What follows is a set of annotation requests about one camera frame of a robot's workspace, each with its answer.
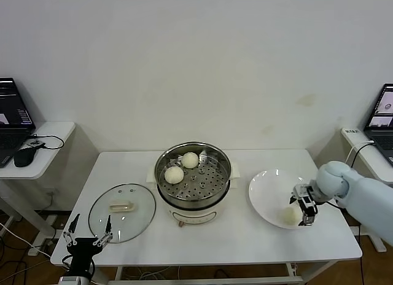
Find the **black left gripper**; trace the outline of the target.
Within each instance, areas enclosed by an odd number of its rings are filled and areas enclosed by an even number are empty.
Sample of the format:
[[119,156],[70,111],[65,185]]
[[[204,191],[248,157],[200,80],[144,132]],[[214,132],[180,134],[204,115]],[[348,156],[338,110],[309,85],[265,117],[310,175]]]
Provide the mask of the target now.
[[67,230],[63,231],[67,251],[72,255],[71,270],[89,270],[93,256],[102,251],[101,246],[107,245],[113,239],[111,215],[108,215],[104,235],[101,238],[89,237],[75,239],[77,222],[80,214],[71,221]]

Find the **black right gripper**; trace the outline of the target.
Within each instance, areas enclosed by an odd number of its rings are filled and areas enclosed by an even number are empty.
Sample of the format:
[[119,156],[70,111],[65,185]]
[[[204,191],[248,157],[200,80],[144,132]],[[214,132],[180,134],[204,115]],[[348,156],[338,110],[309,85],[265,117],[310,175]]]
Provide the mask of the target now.
[[291,205],[295,201],[298,201],[302,210],[302,219],[298,225],[311,226],[318,214],[317,205],[319,205],[313,187],[306,184],[297,184],[292,190],[289,204]]

